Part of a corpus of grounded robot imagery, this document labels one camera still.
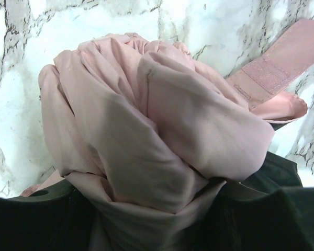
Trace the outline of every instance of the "gray marble pattern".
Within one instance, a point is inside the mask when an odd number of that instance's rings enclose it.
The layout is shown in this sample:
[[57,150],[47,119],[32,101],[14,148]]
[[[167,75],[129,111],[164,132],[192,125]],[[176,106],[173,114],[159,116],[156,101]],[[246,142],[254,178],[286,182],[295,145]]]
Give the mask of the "gray marble pattern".
[[[185,42],[228,76],[258,58],[293,23],[314,19],[314,0],[0,0],[0,197],[54,170],[45,147],[38,73],[62,50],[108,33]],[[314,66],[289,88],[309,106],[280,129],[270,151],[298,163],[314,187]]]

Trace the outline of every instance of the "pink fabric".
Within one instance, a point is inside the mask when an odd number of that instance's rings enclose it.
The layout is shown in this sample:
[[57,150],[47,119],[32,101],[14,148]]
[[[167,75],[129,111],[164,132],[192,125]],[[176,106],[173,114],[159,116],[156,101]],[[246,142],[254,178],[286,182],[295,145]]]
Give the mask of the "pink fabric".
[[[313,26],[293,30],[310,36]],[[284,43],[228,81],[184,44],[135,33],[82,43],[42,69],[47,147],[60,175],[102,213],[114,250],[190,249],[195,223],[225,180],[261,167],[274,135],[263,119],[287,122],[307,111],[278,93],[314,58],[282,59],[293,55]]]
[[288,123],[304,116],[307,104],[283,90],[313,64],[314,20],[302,19],[227,81],[254,114],[271,123]]

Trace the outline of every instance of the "marble surface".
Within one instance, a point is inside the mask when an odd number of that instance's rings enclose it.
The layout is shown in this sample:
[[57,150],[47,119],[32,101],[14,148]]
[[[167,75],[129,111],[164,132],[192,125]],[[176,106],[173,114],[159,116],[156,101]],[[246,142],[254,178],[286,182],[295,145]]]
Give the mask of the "marble surface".
[[[1,0],[0,197],[13,197],[54,170],[45,147],[37,83],[64,49],[108,33],[183,41],[228,76],[256,59],[295,21],[314,19],[314,0]],[[270,150],[298,163],[314,187],[314,66],[290,87],[308,114],[280,129]]]

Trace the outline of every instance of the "crumpled pink cloth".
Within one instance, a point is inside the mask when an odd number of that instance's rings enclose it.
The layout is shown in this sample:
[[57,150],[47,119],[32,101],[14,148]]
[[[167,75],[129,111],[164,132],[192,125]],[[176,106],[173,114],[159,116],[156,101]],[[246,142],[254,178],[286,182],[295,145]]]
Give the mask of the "crumpled pink cloth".
[[183,43],[108,35],[54,62],[39,75],[46,145],[115,250],[187,250],[225,180],[265,159],[272,127]]

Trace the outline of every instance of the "pink strap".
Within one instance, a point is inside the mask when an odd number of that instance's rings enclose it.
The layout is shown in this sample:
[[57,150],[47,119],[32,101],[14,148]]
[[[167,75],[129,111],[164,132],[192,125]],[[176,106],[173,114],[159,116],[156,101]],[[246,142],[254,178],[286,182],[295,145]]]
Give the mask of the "pink strap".
[[[238,70],[227,82],[248,101],[250,110],[258,108],[258,111],[266,110],[268,114],[272,111],[268,111],[269,104],[264,103],[273,99],[313,64],[314,20],[302,19],[292,25],[260,58]],[[280,96],[277,97],[280,103],[288,97],[288,105],[295,106],[294,110],[297,110],[293,116],[285,114],[286,117],[291,116],[288,119],[296,119],[307,112],[307,105],[300,98],[287,93]]]

